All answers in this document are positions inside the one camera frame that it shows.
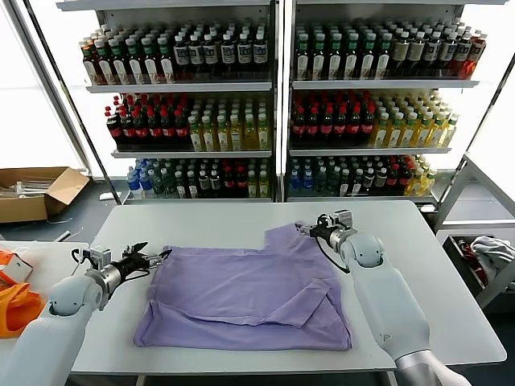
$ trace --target floor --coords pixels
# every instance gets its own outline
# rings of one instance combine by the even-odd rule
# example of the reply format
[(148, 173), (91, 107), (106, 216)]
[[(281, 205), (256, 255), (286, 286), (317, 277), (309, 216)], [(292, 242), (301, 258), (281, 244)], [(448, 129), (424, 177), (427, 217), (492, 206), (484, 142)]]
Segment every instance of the floor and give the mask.
[[(117, 190), (122, 191), (122, 197), (126, 194), (126, 185), (123, 181), (115, 182)], [(46, 222), (34, 222), (26, 224), (0, 224), (0, 235), (6, 240), (41, 240), (53, 241), (63, 232), (72, 234), (67, 240), (84, 241), (91, 243), (99, 231), (105, 218), (115, 206), (113, 200), (99, 201), (100, 193), (107, 192), (104, 183), (90, 183), (59, 216)], [(508, 219), (509, 213), (478, 183), (471, 183), (465, 188), (459, 198), (449, 220), (485, 220)], [(479, 233), (490, 233), (489, 230)], [(471, 234), (470, 231), (459, 234)], [(439, 232), (437, 235), (444, 242), (449, 232)], [(515, 230), (496, 230), (496, 236), (515, 243)], [(513, 314), (487, 315), (497, 335), (508, 352), (508, 360), (502, 364), (492, 366), (468, 367), (456, 369), (464, 374), (474, 386), (495, 384), (496, 386), (508, 386), (515, 380), (515, 319)], [(223, 384), (231, 386), (237, 384), (267, 383), (275, 385), (331, 385), (331, 386), (372, 386), (379, 385), (381, 381), (376, 374), (323, 374), (304, 376), (193, 376), (193, 377), (149, 377), (146, 386), (196, 386), (197, 384)], [(134, 386), (134, 376), (71, 376), (67, 386)]]

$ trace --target metal shelf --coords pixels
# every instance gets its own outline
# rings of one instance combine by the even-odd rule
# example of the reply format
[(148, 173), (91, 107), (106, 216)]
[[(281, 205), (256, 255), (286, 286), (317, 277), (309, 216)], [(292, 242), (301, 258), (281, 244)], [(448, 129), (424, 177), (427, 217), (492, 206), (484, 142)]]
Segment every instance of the metal shelf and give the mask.
[(295, 90), (339, 90), (349, 88), (471, 88), (478, 80), (392, 79), (392, 80), (294, 80)]
[(70, 10), (133, 10), (198, 6), (267, 6), (270, 0), (68, 0), (57, 8)]
[(114, 86), (88, 86), (91, 93), (99, 92), (249, 92), (270, 91), (272, 82), (219, 82), (219, 83), (169, 83), (127, 84)]
[(118, 151), (114, 158), (269, 158), (271, 150), (263, 151)]
[(397, 155), (397, 154), (445, 154), (449, 148), (430, 147), (391, 147), (388, 149), (352, 148), (352, 149), (290, 149), (292, 157), (327, 157), (330, 155)]

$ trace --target bottle label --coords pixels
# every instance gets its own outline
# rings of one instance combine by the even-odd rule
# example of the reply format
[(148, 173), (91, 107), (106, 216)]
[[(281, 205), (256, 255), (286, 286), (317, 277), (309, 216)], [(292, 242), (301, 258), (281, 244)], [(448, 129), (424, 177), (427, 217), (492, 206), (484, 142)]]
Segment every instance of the bottle label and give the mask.
[(338, 79), (338, 70), (340, 69), (340, 56), (333, 55), (329, 60), (329, 80)]
[(231, 139), (233, 140), (233, 150), (241, 151), (240, 134), (231, 134)]
[(376, 68), (376, 79), (382, 79), (386, 74), (386, 67), (388, 66), (388, 55), (381, 55), (377, 60), (377, 68)]
[(259, 196), (260, 197), (268, 196), (268, 185), (259, 185)]
[(406, 129), (401, 139), (401, 147), (408, 147), (410, 145), (411, 137), (413, 136), (412, 129)]
[(299, 56), (297, 60), (297, 79), (306, 80), (307, 73), (307, 56)]
[(196, 186), (195, 185), (190, 185), (190, 195), (192, 195), (193, 199), (198, 199), (199, 198), (199, 192), (196, 190)]
[(344, 79), (352, 79), (354, 67), (356, 66), (356, 56), (349, 55), (345, 60)]
[(343, 134), (345, 132), (345, 125), (335, 125), (335, 134)]
[(259, 150), (268, 150), (268, 133), (266, 131), (259, 132)]
[(202, 142), (200, 141), (199, 134), (192, 134), (192, 144), (194, 151), (202, 151)]
[(184, 187), (182, 185), (178, 185), (177, 186), (177, 193), (179, 193), (179, 198), (180, 199), (185, 199), (186, 198), (186, 190), (184, 189)]
[(397, 62), (402, 62), (406, 59), (406, 55), (408, 54), (408, 48), (410, 48), (409, 43), (401, 43), (395, 42), (395, 48), (393, 50), (392, 59)]
[(392, 135), (389, 138), (388, 147), (397, 147), (397, 141), (399, 140), (400, 134), (401, 134), (401, 130), (399, 130), (399, 129), (392, 131)]
[(383, 147), (383, 141), (385, 140), (386, 130), (379, 130), (376, 135), (376, 139), (373, 142), (373, 147)]
[(161, 59), (161, 65), (163, 66), (164, 77), (167, 83), (172, 83), (174, 80), (174, 69), (171, 66), (171, 60)]
[(299, 125), (294, 125), (293, 126), (293, 132), (297, 135), (302, 135), (304, 134), (304, 130), (306, 129), (306, 126), (299, 126)]
[(422, 55), (423, 59), (426, 62), (434, 62), (436, 58), (438, 57), (438, 53), (440, 50), (440, 43), (426, 43), (426, 48), (424, 50), (424, 53)]
[(373, 55), (363, 56), (363, 64), (361, 65), (360, 79), (368, 79), (370, 77), (370, 68), (372, 68)]
[(424, 51), (425, 45), (426, 45), (425, 43), (411, 42), (410, 50), (408, 51), (406, 58), (410, 62), (418, 62), (422, 58), (422, 53)]
[(370, 134), (370, 133), (372, 133), (372, 130), (373, 130), (373, 125), (365, 125), (365, 124), (361, 125), (362, 133)]
[(458, 43), (456, 53), (454, 54), (454, 60), (457, 62), (463, 62), (467, 59), (468, 53), (472, 47), (471, 43)]
[(142, 74), (142, 68), (139, 65), (139, 62), (136, 59), (131, 59), (129, 61), (130, 69), (132, 70), (132, 73), (134, 74), (134, 81), (137, 84), (143, 84), (143, 74)]
[(468, 54), (468, 60), (472, 62), (477, 62), (481, 55), (483, 55), (484, 48), (486, 44), (484, 42), (473, 43), (472, 48), (470, 49), (470, 53)]
[(268, 47), (264, 44), (254, 44), (254, 63), (263, 64), (268, 62)]
[(321, 125), (320, 126), (320, 133), (322, 134), (330, 134), (332, 132), (332, 126), (331, 125)]
[(121, 84), (129, 84), (129, 77), (127, 76), (126, 66), (123, 64), (121, 60), (113, 61), (114, 68), (116, 69), (116, 73), (118, 74), (118, 79)]
[(152, 84), (159, 83), (158, 70), (155, 67), (155, 62), (153, 59), (145, 60), (146, 70), (148, 71), (148, 76), (150, 77), (150, 82)]
[(323, 56), (317, 55), (313, 59), (313, 74), (311, 77), (313, 80), (320, 80), (320, 77), (322, 76), (322, 68), (323, 68)]
[(349, 134), (356, 134), (358, 131), (360, 131), (360, 126), (354, 125), (353, 123), (349, 123), (345, 126), (345, 130)]
[(352, 197), (356, 196), (356, 195), (360, 192), (360, 189), (361, 189), (361, 184), (360, 184), (360, 183), (355, 183), (355, 184), (352, 186), (352, 193), (351, 193), (351, 196), (352, 196)]
[(428, 129), (420, 130), (417, 138), (417, 147), (423, 147), (424, 142), (426, 141), (427, 134), (429, 133)]
[(190, 64), (190, 57), (187, 54), (187, 47), (174, 47), (175, 61), (179, 66)]
[(255, 185), (249, 185), (249, 198), (251, 198), (251, 199), (256, 198), (256, 186)]
[(440, 53), (438, 54), (438, 59), (442, 60), (443, 62), (448, 62), (452, 60), (452, 56), (454, 56), (454, 53), (456, 52), (456, 48), (458, 47), (458, 44), (449, 44), (447, 42), (442, 43), (442, 48), (440, 49)]
[(218, 133), (218, 141), (220, 142), (220, 151), (227, 151), (227, 149), (228, 149), (227, 134), (226, 133)]
[(348, 190), (348, 184), (342, 183), (340, 185), (340, 197), (345, 197), (345, 195), (347, 194), (347, 190)]
[(236, 56), (234, 55), (234, 44), (229, 46), (222, 46), (222, 61), (225, 64), (234, 64)]
[(206, 142), (206, 151), (213, 151), (212, 134), (204, 133), (204, 142)]
[(98, 64), (100, 65), (100, 68), (102, 70), (102, 73), (104, 74), (104, 78), (107, 84), (114, 84), (114, 76), (113, 72), (111, 71), (111, 66), (109, 66), (109, 62), (107, 62), (106, 60), (99, 60)]
[(308, 134), (316, 134), (319, 131), (319, 127), (317, 125), (309, 125), (306, 126), (306, 131)]
[(199, 65), (204, 64), (204, 56), (202, 55), (201, 46), (190, 46), (190, 61), (192, 64)]
[(207, 64), (218, 63), (218, 54), (216, 53), (216, 46), (204, 46), (204, 59)]
[(252, 46), (250, 44), (238, 44), (238, 62), (240, 64), (252, 62)]

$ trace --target orange cloth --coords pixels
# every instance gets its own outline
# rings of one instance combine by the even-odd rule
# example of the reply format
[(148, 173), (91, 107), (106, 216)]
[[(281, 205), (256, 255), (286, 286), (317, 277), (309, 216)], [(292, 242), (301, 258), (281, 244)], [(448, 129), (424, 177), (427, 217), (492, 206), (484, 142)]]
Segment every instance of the orange cloth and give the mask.
[(29, 291), (28, 283), (11, 287), (0, 285), (0, 338), (14, 338), (38, 318), (45, 301)]

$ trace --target purple t-shirt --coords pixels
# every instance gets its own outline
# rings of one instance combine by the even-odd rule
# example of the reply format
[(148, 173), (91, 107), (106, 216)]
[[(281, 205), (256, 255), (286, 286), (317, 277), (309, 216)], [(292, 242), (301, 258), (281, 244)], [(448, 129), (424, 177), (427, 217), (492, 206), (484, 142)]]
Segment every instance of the purple t-shirt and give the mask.
[(261, 250), (172, 248), (150, 286), (137, 346), (351, 347), (335, 271), (294, 224), (267, 231)]

